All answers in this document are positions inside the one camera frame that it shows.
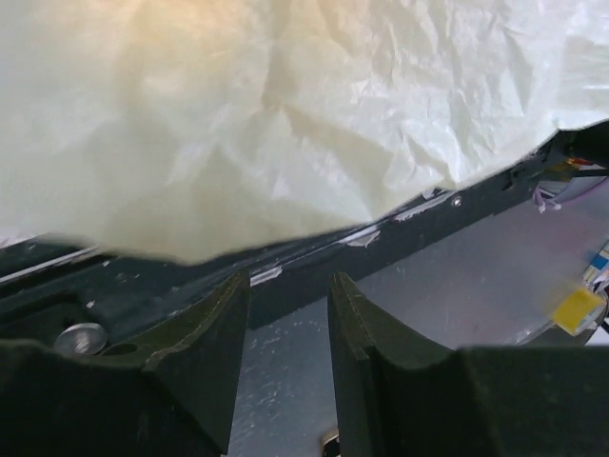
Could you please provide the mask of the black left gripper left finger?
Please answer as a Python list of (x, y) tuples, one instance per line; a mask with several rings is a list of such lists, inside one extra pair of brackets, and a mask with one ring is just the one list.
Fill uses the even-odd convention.
[(5, 456), (222, 456), (249, 311), (248, 276), (100, 355), (1, 344)]

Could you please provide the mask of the pale green plastic grocery bag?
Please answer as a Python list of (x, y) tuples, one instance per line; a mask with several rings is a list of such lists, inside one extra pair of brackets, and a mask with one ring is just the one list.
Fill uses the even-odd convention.
[(604, 1), (5, 1), (1, 225), (195, 263), (608, 116)]

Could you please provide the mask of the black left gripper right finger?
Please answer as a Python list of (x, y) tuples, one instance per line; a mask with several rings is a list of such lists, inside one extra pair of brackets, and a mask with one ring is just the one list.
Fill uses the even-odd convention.
[(327, 305), (342, 455), (607, 454), (607, 348), (452, 350), (343, 273)]

